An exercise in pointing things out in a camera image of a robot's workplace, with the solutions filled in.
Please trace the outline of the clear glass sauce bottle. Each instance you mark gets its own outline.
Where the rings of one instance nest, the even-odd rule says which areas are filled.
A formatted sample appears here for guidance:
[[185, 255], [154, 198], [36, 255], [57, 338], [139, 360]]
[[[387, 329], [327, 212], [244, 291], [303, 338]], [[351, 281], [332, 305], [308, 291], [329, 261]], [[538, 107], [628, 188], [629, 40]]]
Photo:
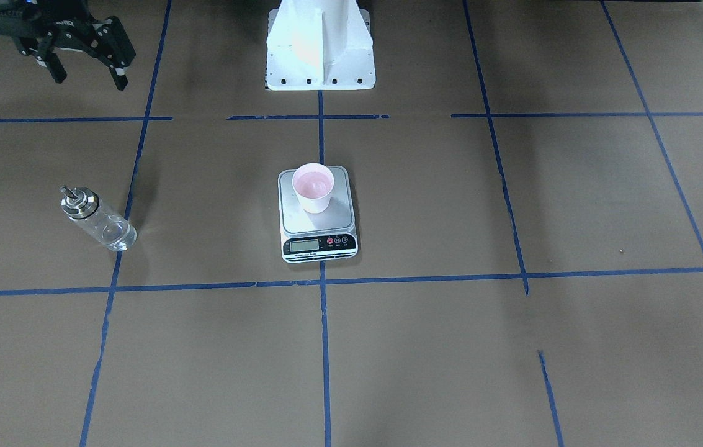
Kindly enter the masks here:
[[135, 227], [113, 207], [87, 187], [60, 187], [61, 209], [71, 222], [81, 227], [110, 251], [129, 249], [137, 240]]

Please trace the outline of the pink paper cup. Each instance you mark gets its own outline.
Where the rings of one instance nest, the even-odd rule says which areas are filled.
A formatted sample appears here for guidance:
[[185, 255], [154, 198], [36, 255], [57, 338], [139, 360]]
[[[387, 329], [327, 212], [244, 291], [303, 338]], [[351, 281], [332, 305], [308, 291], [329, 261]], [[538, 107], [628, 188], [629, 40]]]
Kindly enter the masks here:
[[293, 173], [292, 187], [303, 211], [319, 214], [329, 206], [334, 174], [326, 165], [307, 163]]

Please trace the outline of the grey digital kitchen scale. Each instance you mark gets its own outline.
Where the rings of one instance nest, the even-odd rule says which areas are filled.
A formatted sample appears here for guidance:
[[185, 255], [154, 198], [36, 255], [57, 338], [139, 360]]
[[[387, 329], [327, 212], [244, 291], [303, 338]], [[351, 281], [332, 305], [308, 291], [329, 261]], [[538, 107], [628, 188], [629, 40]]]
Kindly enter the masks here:
[[349, 175], [340, 165], [331, 165], [334, 186], [322, 212], [304, 209], [293, 179], [297, 170], [278, 178], [281, 257], [287, 263], [353, 258], [359, 252], [359, 237]]

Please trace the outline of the white pillar with base plate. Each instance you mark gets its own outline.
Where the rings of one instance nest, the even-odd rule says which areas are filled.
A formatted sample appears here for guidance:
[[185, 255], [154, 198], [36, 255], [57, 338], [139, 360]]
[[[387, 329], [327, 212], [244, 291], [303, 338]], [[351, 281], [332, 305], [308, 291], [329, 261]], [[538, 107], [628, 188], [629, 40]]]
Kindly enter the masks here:
[[358, 91], [377, 84], [367, 9], [356, 1], [281, 1], [268, 13], [271, 91]]

